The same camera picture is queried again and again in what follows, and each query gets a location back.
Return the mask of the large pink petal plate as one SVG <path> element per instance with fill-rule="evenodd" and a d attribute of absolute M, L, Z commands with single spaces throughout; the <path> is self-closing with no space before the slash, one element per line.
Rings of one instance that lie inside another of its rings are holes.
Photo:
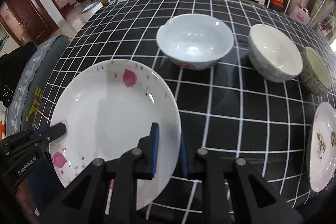
<path fill-rule="evenodd" d="M 163 78 L 133 60 L 107 60 L 84 70 L 61 94 L 51 124 L 66 133 L 50 143 L 55 172 L 68 186 L 94 159 L 119 158 L 159 125 L 157 169 L 152 180 L 139 180 L 137 208 L 154 201 L 175 170 L 181 146 L 181 119 Z"/>

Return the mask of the white bowl red mark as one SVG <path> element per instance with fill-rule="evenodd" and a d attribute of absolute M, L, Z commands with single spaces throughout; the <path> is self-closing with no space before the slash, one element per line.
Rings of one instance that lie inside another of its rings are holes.
<path fill-rule="evenodd" d="M 234 46 L 231 29 L 204 14 L 182 14 L 161 25 L 159 49 L 176 65 L 195 71 L 217 64 Z"/>

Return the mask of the cartoon print plate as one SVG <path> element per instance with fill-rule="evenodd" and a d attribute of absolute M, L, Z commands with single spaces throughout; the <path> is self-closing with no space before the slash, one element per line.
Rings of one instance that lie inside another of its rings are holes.
<path fill-rule="evenodd" d="M 327 102 L 319 104 L 315 112 L 306 163 L 311 189 L 322 191 L 335 173 L 335 110 Z"/>

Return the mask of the cream white bowl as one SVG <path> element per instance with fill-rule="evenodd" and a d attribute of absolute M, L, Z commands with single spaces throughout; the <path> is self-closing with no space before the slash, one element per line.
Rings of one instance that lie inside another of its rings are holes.
<path fill-rule="evenodd" d="M 300 51 L 295 43 L 277 28 L 255 24 L 249 30 L 248 43 L 250 62 L 268 81 L 289 81 L 302 72 Z"/>

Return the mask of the green patterned bowl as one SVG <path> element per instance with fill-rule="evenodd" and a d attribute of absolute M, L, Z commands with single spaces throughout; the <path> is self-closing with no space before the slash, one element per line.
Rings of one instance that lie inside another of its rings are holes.
<path fill-rule="evenodd" d="M 331 88 L 332 80 L 322 57 L 311 47 L 306 47 L 301 56 L 303 69 L 299 78 L 304 87 L 317 96 L 326 93 Z"/>

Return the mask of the grey sofa with cover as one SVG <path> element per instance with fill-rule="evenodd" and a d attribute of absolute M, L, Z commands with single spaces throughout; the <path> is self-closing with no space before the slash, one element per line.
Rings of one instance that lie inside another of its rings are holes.
<path fill-rule="evenodd" d="M 27 60 L 6 110 L 6 135 L 33 128 L 47 81 L 69 44 L 67 36 L 55 36 L 37 46 Z"/>

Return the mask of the black white grid tablecloth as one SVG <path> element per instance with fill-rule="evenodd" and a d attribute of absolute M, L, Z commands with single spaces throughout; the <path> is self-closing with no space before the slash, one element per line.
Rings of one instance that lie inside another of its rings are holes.
<path fill-rule="evenodd" d="M 182 69 L 157 47 L 158 28 L 188 13 L 214 16 L 234 34 L 232 50 L 213 68 Z M 317 106 L 335 104 L 335 89 L 315 96 L 299 80 L 265 80 L 248 59 L 249 28 L 259 23 L 276 27 L 299 49 L 312 47 L 335 73 L 335 54 L 325 38 L 262 6 L 238 0 L 131 0 L 98 10 L 73 36 L 51 73 L 35 125 L 50 122 L 65 87 L 90 65 L 112 58 L 138 61 L 158 72 L 174 93 L 190 148 L 246 158 L 291 206 L 315 201 L 306 174 L 306 140 Z"/>

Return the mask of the dark wooden door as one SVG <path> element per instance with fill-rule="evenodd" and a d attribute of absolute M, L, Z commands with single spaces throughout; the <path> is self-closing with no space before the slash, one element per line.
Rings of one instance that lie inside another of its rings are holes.
<path fill-rule="evenodd" d="M 23 28 L 23 37 L 40 45 L 58 29 L 40 0 L 5 0 L 5 4 Z"/>

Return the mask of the pink shopping bag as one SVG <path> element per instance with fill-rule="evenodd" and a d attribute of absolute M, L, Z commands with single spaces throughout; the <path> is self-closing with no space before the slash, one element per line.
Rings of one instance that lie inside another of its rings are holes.
<path fill-rule="evenodd" d="M 289 13 L 289 16 L 293 20 L 303 25 L 308 25 L 311 21 L 309 10 L 306 8 L 306 6 L 303 3 L 301 3 L 300 5 L 294 5 Z"/>

